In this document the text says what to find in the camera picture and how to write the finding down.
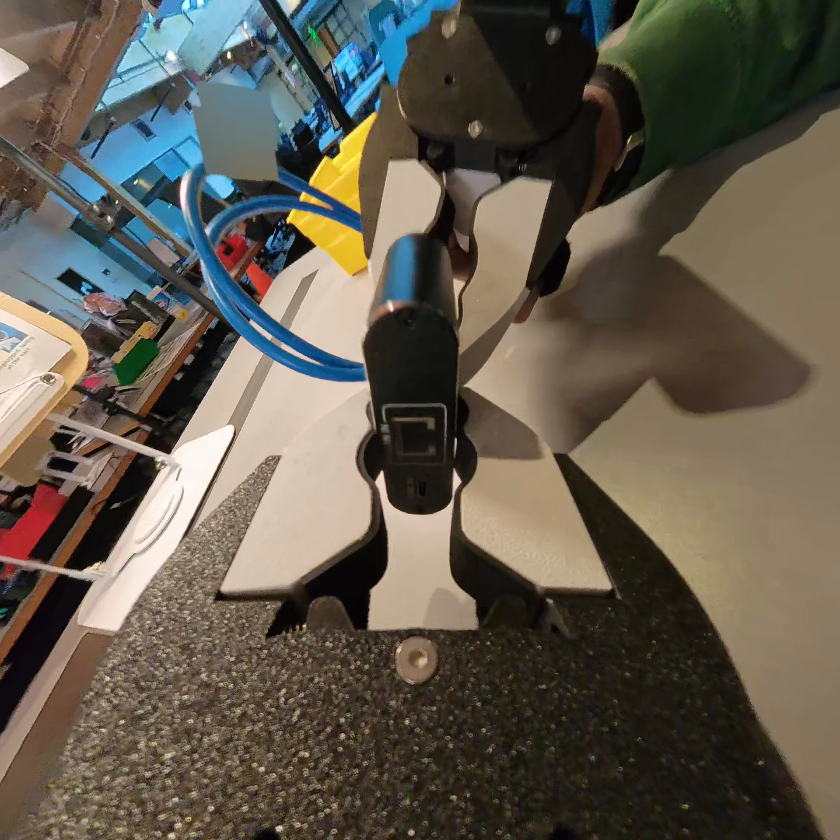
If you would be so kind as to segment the green box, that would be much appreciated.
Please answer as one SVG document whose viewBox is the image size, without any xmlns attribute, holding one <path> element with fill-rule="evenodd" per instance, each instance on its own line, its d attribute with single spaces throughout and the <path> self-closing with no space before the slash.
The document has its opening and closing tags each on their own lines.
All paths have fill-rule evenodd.
<svg viewBox="0 0 840 840">
<path fill-rule="evenodd" d="M 112 372 L 120 386 L 132 385 L 159 356 L 157 342 L 145 337 L 131 339 L 111 359 Z"/>
</svg>

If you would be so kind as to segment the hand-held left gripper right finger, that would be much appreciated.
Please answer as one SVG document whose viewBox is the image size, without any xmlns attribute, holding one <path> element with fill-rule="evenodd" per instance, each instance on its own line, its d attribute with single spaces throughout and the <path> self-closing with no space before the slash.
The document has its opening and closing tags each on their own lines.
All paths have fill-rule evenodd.
<svg viewBox="0 0 840 840">
<path fill-rule="evenodd" d="M 475 599 L 608 595 L 613 582 L 550 447 L 466 388 L 474 458 L 453 510 L 453 577 Z"/>
</svg>

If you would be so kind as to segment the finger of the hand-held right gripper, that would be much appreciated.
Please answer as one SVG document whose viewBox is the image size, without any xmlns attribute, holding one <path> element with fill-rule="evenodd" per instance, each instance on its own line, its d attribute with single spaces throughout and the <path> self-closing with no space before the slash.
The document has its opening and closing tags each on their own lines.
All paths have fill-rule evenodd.
<svg viewBox="0 0 840 840">
<path fill-rule="evenodd" d="M 371 277 L 382 273 L 394 242 L 414 234 L 446 244 L 453 233 L 455 207 L 447 195 L 447 175 L 418 159 L 367 159 L 367 256 Z"/>
<path fill-rule="evenodd" d="M 458 294 L 458 376 L 473 377 L 489 360 L 525 301 L 532 257 L 551 182 L 517 178 L 476 203 L 471 276 Z"/>
</svg>

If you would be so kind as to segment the wooden board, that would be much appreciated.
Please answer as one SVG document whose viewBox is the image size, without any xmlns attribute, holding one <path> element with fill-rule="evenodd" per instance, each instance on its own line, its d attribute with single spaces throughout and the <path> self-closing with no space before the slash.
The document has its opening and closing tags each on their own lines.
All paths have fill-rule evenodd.
<svg viewBox="0 0 840 840">
<path fill-rule="evenodd" d="M 24 432 L 5 451 L 1 450 L 2 479 L 29 487 L 39 481 L 46 467 L 48 453 L 53 450 L 50 439 L 56 430 L 57 418 L 66 416 L 81 402 L 81 395 L 74 390 L 74 386 L 88 368 L 89 351 L 79 332 L 63 321 L 5 293 L 1 294 L 1 313 L 2 309 L 48 330 L 71 345 L 71 351 L 54 369 L 55 373 L 63 376 L 64 384 Z"/>
</svg>

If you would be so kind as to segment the yellow plastic bin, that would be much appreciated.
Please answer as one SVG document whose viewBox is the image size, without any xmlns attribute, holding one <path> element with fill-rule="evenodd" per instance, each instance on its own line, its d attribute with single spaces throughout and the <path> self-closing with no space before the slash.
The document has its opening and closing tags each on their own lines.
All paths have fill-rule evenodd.
<svg viewBox="0 0 840 840">
<path fill-rule="evenodd" d="M 339 144 L 339 153 L 324 157 L 315 169 L 309 184 L 327 194 L 335 203 L 360 213 L 360 168 L 364 144 L 376 114 L 365 119 Z M 328 254 L 348 275 L 366 270 L 368 258 L 364 252 L 362 234 L 323 215 L 293 210 L 288 223 L 308 238 L 317 248 Z"/>
</svg>

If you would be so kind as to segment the printed paper on board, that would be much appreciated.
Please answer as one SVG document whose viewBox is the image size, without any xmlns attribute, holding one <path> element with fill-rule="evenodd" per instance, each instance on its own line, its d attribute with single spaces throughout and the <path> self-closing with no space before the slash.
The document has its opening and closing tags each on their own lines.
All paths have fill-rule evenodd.
<svg viewBox="0 0 840 840">
<path fill-rule="evenodd" d="M 64 384 L 54 369 L 69 342 L 13 312 L 1 314 L 1 450 L 25 431 Z"/>
</svg>

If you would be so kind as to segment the person's right forearm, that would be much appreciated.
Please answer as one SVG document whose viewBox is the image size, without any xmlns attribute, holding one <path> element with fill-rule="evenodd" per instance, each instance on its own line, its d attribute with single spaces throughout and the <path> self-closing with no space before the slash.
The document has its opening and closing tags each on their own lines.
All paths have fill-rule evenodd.
<svg viewBox="0 0 840 840">
<path fill-rule="evenodd" d="M 612 93 L 625 141 L 646 129 L 629 193 L 837 90 L 839 2 L 639 2 L 591 83 Z M 598 203 L 618 197 L 612 171 Z"/>
</svg>

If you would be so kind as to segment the black ethernet adapter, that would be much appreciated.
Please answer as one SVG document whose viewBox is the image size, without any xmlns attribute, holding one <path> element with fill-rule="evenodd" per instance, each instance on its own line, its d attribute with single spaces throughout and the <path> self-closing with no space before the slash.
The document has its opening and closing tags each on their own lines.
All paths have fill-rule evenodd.
<svg viewBox="0 0 840 840">
<path fill-rule="evenodd" d="M 367 332 L 364 368 L 386 495 L 411 515 L 452 499 L 459 410 L 459 335 L 446 246 L 399 237 L 385 255 Z"/>
</svg>

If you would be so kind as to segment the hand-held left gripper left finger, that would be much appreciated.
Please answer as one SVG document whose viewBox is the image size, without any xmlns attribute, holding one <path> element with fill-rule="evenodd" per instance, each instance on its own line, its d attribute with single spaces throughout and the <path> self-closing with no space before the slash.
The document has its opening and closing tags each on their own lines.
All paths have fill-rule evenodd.
<svg viewBox="0 0 840 840">
<path fill-rule="evenodd" d="M 382 524 L 379 491 L 364 470 L 370 395 L 357 392 L 285 448 L 219 594 L 227 599 L 300 592 L 369 544 Z"/>
</svg>

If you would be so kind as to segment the white pad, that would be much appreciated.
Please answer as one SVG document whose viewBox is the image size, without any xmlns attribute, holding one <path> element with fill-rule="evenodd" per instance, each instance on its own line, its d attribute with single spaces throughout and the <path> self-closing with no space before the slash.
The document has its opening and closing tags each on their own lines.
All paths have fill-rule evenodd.
<svg viewBox="0 0 840 840">
<path fill-rule="evenodd" d="M 114 635 L 184 539 L 235 438 L 226 425 L 175 448 L 79 606 L 77 623 Z"/>
</svg>

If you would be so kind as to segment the black stand pole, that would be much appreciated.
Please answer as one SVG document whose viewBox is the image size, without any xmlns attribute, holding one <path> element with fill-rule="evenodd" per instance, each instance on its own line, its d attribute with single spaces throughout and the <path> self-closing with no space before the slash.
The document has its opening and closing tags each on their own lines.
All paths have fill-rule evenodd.
<svg viewBox="0 0 840 840">
<path fill-rule="evenodd" d="M 259 3 L 272 24 L 276 27 L 279 36 L 285 41 L 293 55 L 297 58 L 300 67 L 308 76 L 311 84 L 324 100 L 331 115 L 338 122 L 343 134 L 345 136 L 349 135 L 356 128 L 355 121 L 346 111 L 339 95 L 331 87 L 317 61 L 305 46 L 294 25 L 289 20 L 289 17 L 282 10 L 280 3 L 278 1 L 259 1 Z"/>
</svg>

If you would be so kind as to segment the dark wristwatch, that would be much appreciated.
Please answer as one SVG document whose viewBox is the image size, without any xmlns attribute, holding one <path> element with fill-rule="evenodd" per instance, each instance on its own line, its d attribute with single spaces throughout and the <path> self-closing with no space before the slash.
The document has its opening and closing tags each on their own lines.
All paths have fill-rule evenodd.
<svg viewBox="0 0 840 840">
<path fill-rule="evenodd" d="M 623 149 L 622 156 L 616 162 L 613 170 L 612 194 L 621 196 L 626 193 L 629 186 L 639 172 L 645 152 L 646 129 L 641 128 L 628 136 Z"/>
</svg>

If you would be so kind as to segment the person's right hand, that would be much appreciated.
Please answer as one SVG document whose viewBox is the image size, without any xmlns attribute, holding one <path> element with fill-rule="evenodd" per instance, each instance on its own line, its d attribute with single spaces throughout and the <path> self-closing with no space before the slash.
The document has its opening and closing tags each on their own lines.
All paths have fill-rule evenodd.
<svg viewBox="0 0 840 840">
<path fill-rule="evenodd" d="M 592 135 L 592 160 L 587 193 L 575 220 L 589 213 L 598 204 L 604 183 L 613 171 L 616 162 L 621 158 L 625 146 L 620 113 L 612 93 L 603 87 L 588 84 L 583 89 L 582 101 L 596 104 L 598 122 Z M 470 257 L 460 247 L 455 234 L 449 237 L 448 252 L 455 278 L 465 279 L 469 273 Z M 544 285 L 544 281 L 541 280 L 528 292 L 528 296 L 513 319 L 515 323 L 527 321 L 538 300 L 543 297 Z"/>
</svg>

